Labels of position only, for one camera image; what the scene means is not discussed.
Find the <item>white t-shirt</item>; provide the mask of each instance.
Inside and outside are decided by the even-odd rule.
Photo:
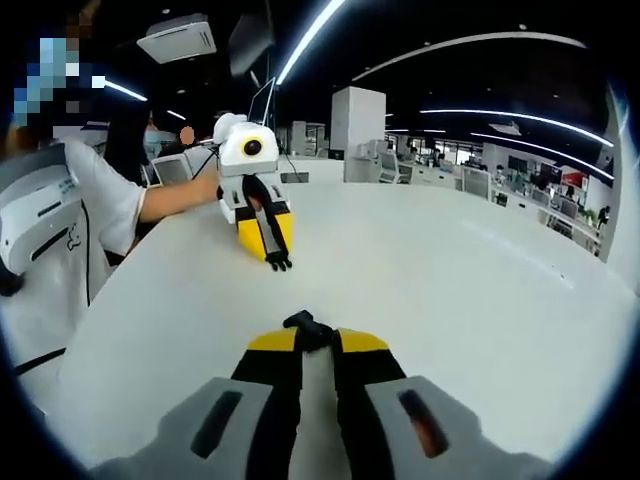
[[[79,182],[89,214],[89,227],[81,210],[67,236],[27,271],[23,289],[13,297],[0,297],[2,333],[14,365],[68,345],[87,310],[87,231],[93,298],[110,273],[104,250],[120,255],[129,251],[144,200],[145,190],[121,177],[91,147],[72,139],[63,143],[67,166]],[[51,380],[42,378],[40,369],[51,375],[43,365],[21,377],[32,397]]]

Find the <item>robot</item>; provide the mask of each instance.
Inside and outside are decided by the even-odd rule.
[[[216,123],[214,143],[219,143],[220,207],[238,240],[251,254],[271,264],[274,271],[291,268],[293,215],[277,174],[278,144],[267,127],[247,121],[245,115],[227,113]],[[269,252],[256,217],[264,209],[278,247]]]
[[[213,378],[168,412],[149,445],[96,466],[91,476],[288,479],[301,416],[303,355],[328,348],[336,420],[353,480],[550,477],[552,465],[503,451],[483,435],[468,407],[426,378],[408,377],[382,339],[334,330],[306,310],[282,326],[253,339],[230,378]]]

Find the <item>black ceiling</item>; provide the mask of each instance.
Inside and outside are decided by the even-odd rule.
[[[268,1],[275,39],[269,54],[272,75],[279,73],[328,1]],[[231,78],[226,45],[240,15],[249,11],[266,15],[266,4],[267,0],[103,0],[85,58],[104,65],[112,81],[147,96],[158,112],[156,118],[161,117],[158,121],[177,130],[182,123],[163,114],[166,109],[194,124],[207,121],[218,109],[248,107],[255,86],[248,76]],[[162,13],[166,8],[168,15]],[[208,15],[218,53],[157,65],[136,46],[135,41],[152,24],[196,12]],[[548,117],[602,135],[608,121],[604,101],[607,61],[613,58],[607,54],[612,50],[610,32],[615,27],[611,15],[602,15],[599,8],[587,9],[584,2],[574,1],[346,0],[280,88],[278,122],[330,124],[332,94],[354,84],[387,94],[387,109],[394,113],[389,128],[443,129],[447,136],[465,140],[470,139],[471,131],[501,136],[487,125],[497,118],[419,114],[421,109],[474,108]],[[543,40],[487,40],[428,52],[362,80],[351,80],[367,68],[424,47],[425,42],[521,31],[520,24],[526,25],[527,32],[562,35],[590,48]],[[264,69],[258,70],[264,76]],[[178,94],[179,89],[186,93]],[[119,101],[117,95],[105,92],[95,108],[97,117],[109,116]],[[531,121],[516,123],[523,134],[520,140],[589,162],[600,151],[597,142],[566,130]]]

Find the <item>round table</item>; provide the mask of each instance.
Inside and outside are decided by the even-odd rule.
[[[605,264],[466,193],[287,189],[289,272],[251,257],[217,205],[164,220],[116,270],[63,358],[49,418],[81,462],[150,443],[163,415],[231,375],[253,337],[302,309],[384,339],[407,376],[423,375],[471,408],[507,451],[557,461],[582,437],[619,377],[637,307]],[[305,405],[335,399],[325,361],[305,361],[299,439],[312,428],[329,433],[300,440],[314,453],[294,449],[291,478],[329,478],[312,473],[339,453],[339,433],[321,415],[305,416]]]

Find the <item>pixelated area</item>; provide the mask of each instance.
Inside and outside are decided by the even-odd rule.
[[[80,59],[81,42],[91,37],[91,30],[91,18],[83,11],[68,15],[63,28],[28,43],[26,75],[17,76],[19,83],[13,86],[15,126],[42,131],[84,121],[95,94],[105,87],[103,68]]]
[[[195,132],[191,127],[184,127],[180,130],[180,141],[183,145],[191,145],[196,139]]]

